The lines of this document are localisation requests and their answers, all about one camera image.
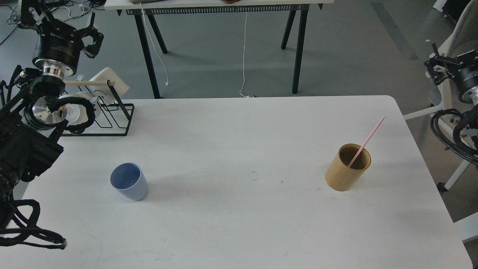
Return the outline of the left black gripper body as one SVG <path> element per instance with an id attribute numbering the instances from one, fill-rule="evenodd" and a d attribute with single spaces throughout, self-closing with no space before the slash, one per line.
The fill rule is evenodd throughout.
<path id="1" fill-rule="evenodd" d="M 34 66 L 42 69 L 46 64 L 55 63 L 62 67 L 66 76 L 75 75 L 85 44 L 74 34 L 73 26 L 56 19 L 50 22 L 44 17 L 38 26 L 38 40 L 32 59 Z"/>

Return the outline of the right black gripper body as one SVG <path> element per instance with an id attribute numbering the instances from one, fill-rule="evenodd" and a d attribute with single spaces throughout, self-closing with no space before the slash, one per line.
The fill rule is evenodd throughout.
<path id="1" fill-rule="evenodd" d="M 447 75 L 454 83 L 459 100 L 463 103 L 478 102 L 478 51 L 472 50 L 451 58 L 447 64 Z"/>

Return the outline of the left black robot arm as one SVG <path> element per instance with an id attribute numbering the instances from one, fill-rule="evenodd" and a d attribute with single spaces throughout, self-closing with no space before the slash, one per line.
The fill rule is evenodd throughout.
<path id="1" fill-rule="evenodd" d="M 82 29 L 43 12 L 37 24 L 29 9 L 22 13 L 19 27 L 35 29 L 38 42 L 34 68 L 17 66 L 9 84 L 1 82 L 1 246 L 30 245 L 65 249 L 66 239 L 37 225 L 40 204 L 33 199 L 14 199 L 19 182 L 31 182 L 48 170 L 63 152 L 58 140 L 64 131 L 80 133 L 94 123 L 91 101 L 61 97 L 65 77 L 75 75 L 79 56 L 95 58 L 103 34 L 90 23 Z"/>

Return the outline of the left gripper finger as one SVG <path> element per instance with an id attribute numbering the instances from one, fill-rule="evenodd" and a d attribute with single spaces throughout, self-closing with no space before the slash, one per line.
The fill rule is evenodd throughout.
<path id="1" fill-rule="evenodd" d="M 75 31 L 75 38 L 85 38 L 90 36 L 93 39 L 93 44 L 91 46 L 101 47 L 104 39 L 104 34 L 100 33 L 97 27 L 94 25 L 94 20 L 96 17 L 95 12 L 92 12 L 89 17 L 89 25 L 85 28 Z"/>
<path id="2" fill-rule="evenodd" d="M 83 52 L 88 58 L 94 59 L 102 46 L 102 41 L 96 41 L 93 44 L 87 45 L 83 48 Z"/>

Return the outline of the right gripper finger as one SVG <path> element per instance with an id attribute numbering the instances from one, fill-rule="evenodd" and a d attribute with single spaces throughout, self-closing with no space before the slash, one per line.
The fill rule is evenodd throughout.
<path id="1" fill-rule="evenodd" d="M 440 85 L 448 77 L 445 75 L 446 71 L 439 71 L 437 67 L 445 67 L 445 56 L 441 55 L 438 51 L 436 44 L 431 44 L 432 53 L 428 60 L 425 61 L 424 66 L 426 68 L 429 78 L 434 82 L 435 85 Z"/>

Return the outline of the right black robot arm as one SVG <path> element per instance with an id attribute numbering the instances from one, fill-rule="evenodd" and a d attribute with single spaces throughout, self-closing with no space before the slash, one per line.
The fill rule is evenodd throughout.
<path id="1" fill-rule="evenodd" d="M 431 130 L 439 141 L 446 145 L 447 149 L 476 166 L 477 136 L 471 137 L 475 146 L 472 148 L 462 141 L 461 132 L 464 129 L 477 129 L 477 50 L 471 50 L 456 56 L 455 58 L 441 56 L 436 44 L 432 44 L 432 50 L 432 56 L 424 63 L 432 82 L 434 82 L 436 86 L 439 86 L 447 79 L 450 79 L 459 92 L 459 101 L 462 103 L 473 104 L 473 109 L 463 113 L 454 108 L 442 109 L 432 116 L 430 121 Z M 438 127 L 439 119 L 445 115 L 453 115 L 459 118 L 451 134 L 453 140 L 448 139 Z"/>

